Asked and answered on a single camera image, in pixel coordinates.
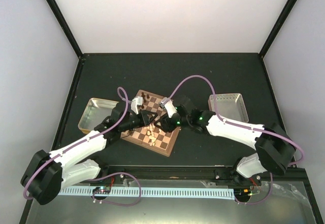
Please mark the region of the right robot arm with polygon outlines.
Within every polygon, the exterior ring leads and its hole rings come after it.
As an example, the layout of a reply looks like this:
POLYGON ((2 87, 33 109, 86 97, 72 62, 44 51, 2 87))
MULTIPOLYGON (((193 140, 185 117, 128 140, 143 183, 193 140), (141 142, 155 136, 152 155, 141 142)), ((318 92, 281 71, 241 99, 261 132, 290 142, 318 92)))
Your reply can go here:
POLYGON ((166 110, 154 125, 166 133, 179 127, 188 127, 199 134, 227 138, 252 148, 255 153, 239 158, 227 179, 237 185, 264 172, 282 176, 291 163, 296 147, 277 124, 249 124, 218 115, 214 111, 201 110, 186 96, 173 101, 163 98, 159 106, 166 110))

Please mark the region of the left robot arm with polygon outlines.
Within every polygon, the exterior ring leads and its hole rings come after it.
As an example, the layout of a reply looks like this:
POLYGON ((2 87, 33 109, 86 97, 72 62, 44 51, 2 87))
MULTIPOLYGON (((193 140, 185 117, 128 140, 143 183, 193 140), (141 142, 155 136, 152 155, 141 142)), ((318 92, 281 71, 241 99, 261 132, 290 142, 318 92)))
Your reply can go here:
POLYGON ((157 116, 145 109, 136 113, 127 104, 118 103, 109 116, 81 139, 51 152, 37 151, 20 181, 24 198, 45 205, 76 183, 105 182, 109 170, 88 157, 119 140, 123 132, 150 125, 157 116))

